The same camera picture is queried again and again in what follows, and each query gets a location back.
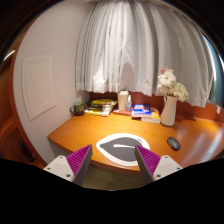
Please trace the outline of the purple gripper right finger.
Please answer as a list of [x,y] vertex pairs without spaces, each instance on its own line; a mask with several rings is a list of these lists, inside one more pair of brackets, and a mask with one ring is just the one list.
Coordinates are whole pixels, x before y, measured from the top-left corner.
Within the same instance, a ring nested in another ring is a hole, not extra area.
[[135,157],[147,182],[159,180],[182,169],[170,156],[159,156],[139,145],[135,146]]

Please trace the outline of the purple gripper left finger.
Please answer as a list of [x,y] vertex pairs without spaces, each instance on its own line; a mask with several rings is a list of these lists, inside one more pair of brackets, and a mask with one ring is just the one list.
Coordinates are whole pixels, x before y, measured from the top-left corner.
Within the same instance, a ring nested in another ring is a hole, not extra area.
[[92,155],[92,145],[87,145],[67,157],[59,155],[44,170],[81,186]]

